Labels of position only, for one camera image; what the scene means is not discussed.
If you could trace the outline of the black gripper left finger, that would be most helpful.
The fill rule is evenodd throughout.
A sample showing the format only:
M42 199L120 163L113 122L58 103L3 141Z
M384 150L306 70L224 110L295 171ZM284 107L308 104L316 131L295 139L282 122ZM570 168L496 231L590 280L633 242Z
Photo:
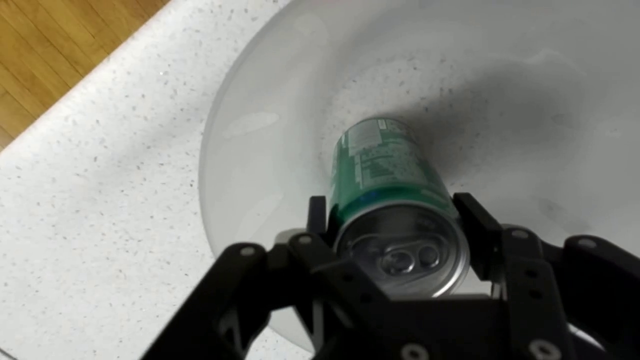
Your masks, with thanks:
M282 309L295 310L312 360L368 360L373 345L356 325L358 283L354 266L325 244L325 199L312 197L306 227L282 244L227 247L142 360L248 360Z

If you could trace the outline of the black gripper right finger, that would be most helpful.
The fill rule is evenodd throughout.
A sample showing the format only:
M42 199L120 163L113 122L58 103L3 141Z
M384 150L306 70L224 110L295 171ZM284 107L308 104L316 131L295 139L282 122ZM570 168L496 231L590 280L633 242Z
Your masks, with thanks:
M592 234L561 247L451 197L472 269L506 309L515 360L640 360L640 258Z

